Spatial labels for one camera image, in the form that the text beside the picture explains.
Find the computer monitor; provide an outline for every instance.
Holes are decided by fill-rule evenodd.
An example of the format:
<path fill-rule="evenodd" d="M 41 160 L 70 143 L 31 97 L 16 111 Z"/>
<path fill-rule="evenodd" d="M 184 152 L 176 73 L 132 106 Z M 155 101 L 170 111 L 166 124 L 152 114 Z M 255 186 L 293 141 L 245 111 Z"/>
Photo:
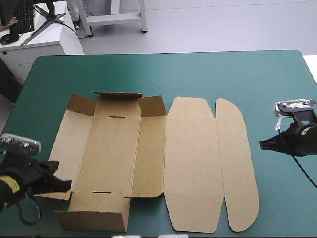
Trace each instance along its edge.
<path fill-rule="evenodd" d="M 1 25 L 9 24 L 19 0 L 0 0 Z"/>

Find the cardboard flap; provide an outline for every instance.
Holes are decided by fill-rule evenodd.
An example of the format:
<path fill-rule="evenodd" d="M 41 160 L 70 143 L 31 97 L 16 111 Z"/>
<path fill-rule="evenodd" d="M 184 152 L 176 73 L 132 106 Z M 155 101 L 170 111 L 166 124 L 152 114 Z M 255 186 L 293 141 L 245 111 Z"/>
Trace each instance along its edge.
<path fill-rule="evenodd" d="M 122 195 L 75 192 L 68 212 L 56 215 L 64 230 L 126 232 L 129 208 Z"/>
<path fill-rule="evenodd" d="M 212 111 L 203 98 L 176 97 L 168 116 L 177 117 L 210 117 L 215 121 Z"/>
<path fill-rule="evenodd" d="M 153 96 L 138 99 L 141 109 L 142 117 L 164 116 L 166 115 L 166 109 L 163 101 L 163 97 Z"/>
<path fill-rule="evenodd" d="M 94 92 L 102 96 L 109 97 L 125 97 L 125 98 L 140 98 L 143 95 L 141 93 L 132 93 L 132 92 Z"/>
<path fill-rule="evenodd" d="M 217 124 L 206 100 L 174 100 L 167 116 L 164 172 L 173 226 L 214 232 L 224 193 Z"/>
<path fill-rule="evenodd" d="M 72 180 L 71 189 L 68 193 L 57 192 L 40 196 L 64 200 L 70 198 L 70 192 L 74 191 L 77 183 L 92 121 L 92 116 L 66 110 L 49 161 L 59 161 L 54 175 L 61 180 Z"/>
<path fill-rule="evenodd" d="M 259 194 L 245 122 L 230 101 L 216 102 L 219 146 L 229 224 L 240 232 L 248 228 L 259 211 Z"/>
<path fill-rule="evenodd" d="M 213 233 L 217 230 L 223 197 L 164 193 L 177 231 Z"/>
<path fill-rule="evenodd" d="M 120 213 L 77 211 L 55 212 L 55 214 L 66 231 L 127 231 Z"/>
<path fill-rule="evenodd" d="M 133 185 L 129 197 L 157 197 L 163 192 L 166 116 L 141 119 Z"/>
<path fill-rule="evenodd" d="M 94 99 L 74 93 L 70 97 L 67 109 L 70 111 L 92 116 L 95 111 L 96 103 L 97 101 Z"/>

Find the flattened cardboard box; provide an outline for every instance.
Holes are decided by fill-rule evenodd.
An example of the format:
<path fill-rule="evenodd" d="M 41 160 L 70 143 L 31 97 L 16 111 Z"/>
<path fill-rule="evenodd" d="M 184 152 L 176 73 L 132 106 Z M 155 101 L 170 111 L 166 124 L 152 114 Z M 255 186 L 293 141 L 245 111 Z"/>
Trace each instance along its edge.
<path fill-rule="evenodd" d="M 127 231 L 130 197 L 165 194 L 178 231 L 213 233 L 225 198 L 229 224 L 239 232 L 259 211 L 259 195 L 243 116 L 225 99 L 217 120 L 206 100 L 175 98 L 168 115 L 162 96 L 73 94 L 50 160 L 73 181 L 65 230 Z"/>

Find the white table frame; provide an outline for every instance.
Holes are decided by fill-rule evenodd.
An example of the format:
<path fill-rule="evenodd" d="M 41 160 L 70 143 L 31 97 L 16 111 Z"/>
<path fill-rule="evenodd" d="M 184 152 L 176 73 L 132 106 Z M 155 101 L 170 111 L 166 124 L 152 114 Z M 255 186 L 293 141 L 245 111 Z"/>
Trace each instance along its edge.
<path fill-rule="evenodd" d="M 88 36 L 92 35 L 92 26 L 102 26 L 102 25 L 115 25 L 131 22 L 141 22 L 142 32 L 146 33 L 148 31 L 144 0 L 139 0 L 140 12 L 137 13 L 123 13 L 120 14 L 120 0 L 110 0 L 111 1 L 111 11 L 110 15 L 101 16 L 88 16 L 87 10 L 83 0 L 76 0 L 79 15 L 81 21 L 83 22 L 86 34 Z"/>

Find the cardboard panel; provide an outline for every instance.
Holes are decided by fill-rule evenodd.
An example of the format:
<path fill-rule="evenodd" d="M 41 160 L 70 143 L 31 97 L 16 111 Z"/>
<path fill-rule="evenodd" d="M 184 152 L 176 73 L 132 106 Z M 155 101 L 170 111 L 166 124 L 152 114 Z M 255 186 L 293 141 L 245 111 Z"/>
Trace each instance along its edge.
<path fill-rule="evenodd" d="M 76 192 L 130 194 L 140 117 L 94 117 Z"/>
<path fill-rule="evenodd" d="M 161 95 L 139 98 L 138 102 L 141 109 L 141 116 L 143 117 L 166 115 L 166 109 Z"/>
<path fill-rule="evenodd" d="M 177 230 L 216 230 L 223 181 L 217 124 L 204 99 L 177 97 L 167 116 L 164 193 Z"/>
<path fill-rule="evenodd" d="M 59 161 L 54 175 L 62 180 L 72 180 L 70 191 L 76 186 L 92 121 L 92 116 L 66 110 L 51 151 L 49 160 Z M 70 192 L 41 196 L 68 200 Z"/>
<path fill-rule="evenodd" d="M 118 231 L 128 227 L 130 198 L 102 193 L 73 193 L 68 212 L 57 212 L 64 230 Z"/>
<path fill-rule="evenodd" d="M 72 94 L 67 105 L 67 109 L 92 116 L 95 111 L 97 101 L 78 94 Z"/>
<path fill-rule="evenodd" d="M 259 194 L 243 116 L 230 101 L 218 99 L 217 124 L 224 193 L 230 227 L 248 228 L 259 211 Z"/>
<path fill-rule="evenodd" d="M 100 96 L 95 116 L 140 117 L 141 110 L 137 98 Z"/>
<path fill-rule="evenodd" d="M 166 116 L 141 119 L 132 195 L 157 197 L 163 192 Z"/>
<path fill-rule="evenodd" d="M 66 231 L 127 231 L 120 213 L 78 211 L 55 214 Z"/>

